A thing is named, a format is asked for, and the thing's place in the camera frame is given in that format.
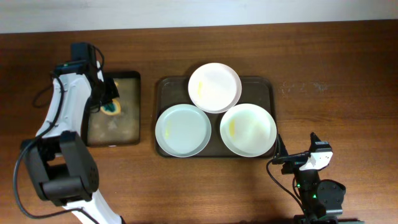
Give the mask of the light blue plate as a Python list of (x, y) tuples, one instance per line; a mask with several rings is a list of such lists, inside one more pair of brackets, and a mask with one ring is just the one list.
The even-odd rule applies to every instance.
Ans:
[(204, 150), (210, 141), (210, 119), (196, 106), (171, 106), (158, 117), (155, 138), (159, 147), (168, 155), (192, 157)]

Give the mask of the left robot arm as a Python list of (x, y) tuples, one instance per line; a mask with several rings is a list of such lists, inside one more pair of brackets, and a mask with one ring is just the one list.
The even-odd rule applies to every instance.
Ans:
[[(87, 42), (71, 45), (71, 59), (51, 73), (53, 94), (43, 125), (35, 138), (21, 143), (12, 188), (20, 211), (31, 219), (73, 213), (82, 223), (124, 223), (102, 196), (98, 167), (81, 138), (85, 116), (119, 96), (113, 79), (103, 76), (104, 61), (96, 58), (101, 54)], [(21, 164), (38, 197), (62, 207), (61, 211), (33, 215), (24, 208), (17, 183)]]

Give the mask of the pinkish white plate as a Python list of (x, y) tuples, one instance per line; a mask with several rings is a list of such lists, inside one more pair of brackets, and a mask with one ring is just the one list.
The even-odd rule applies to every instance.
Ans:
[(207, 113), (224, 113), (240, 99), (243, 87), (238, 74), (222, 63), (198, 67), (188, 81), (192, 103)]

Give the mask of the green yellow sponge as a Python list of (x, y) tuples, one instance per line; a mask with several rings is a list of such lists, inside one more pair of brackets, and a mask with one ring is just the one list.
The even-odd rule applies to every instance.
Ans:
[(111, 101), (107, 102), (105, 105), (101, 105), (100, 111), (108, 116), (116, 116), (121, 113), (121, 104), (118, 101), (120, 97), (118, 91), (119, 83), (113, 81), (113, 84), (109, 86), (109, 90), (111, 91), (109, 94), (111, 95)]

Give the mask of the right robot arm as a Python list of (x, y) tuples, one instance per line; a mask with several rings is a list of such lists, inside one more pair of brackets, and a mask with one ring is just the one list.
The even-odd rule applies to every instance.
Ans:
[(303, 211), (295, 215), (293, 222), (298, 224), (316, 223), (362, 223), (361, 220), (340, 219), (343, 214), (342, 204), (346, 187), (334, 180), (321, 180), (319, 172), (326, 168), (333, 156), (330, 144), (310, 134), (310, 147), (307, 151), (289, 154), (280, 136), (272, 160), (273, 164), (281, 164), (281, 173), (294, 175), (292, 181), (294, 197)]

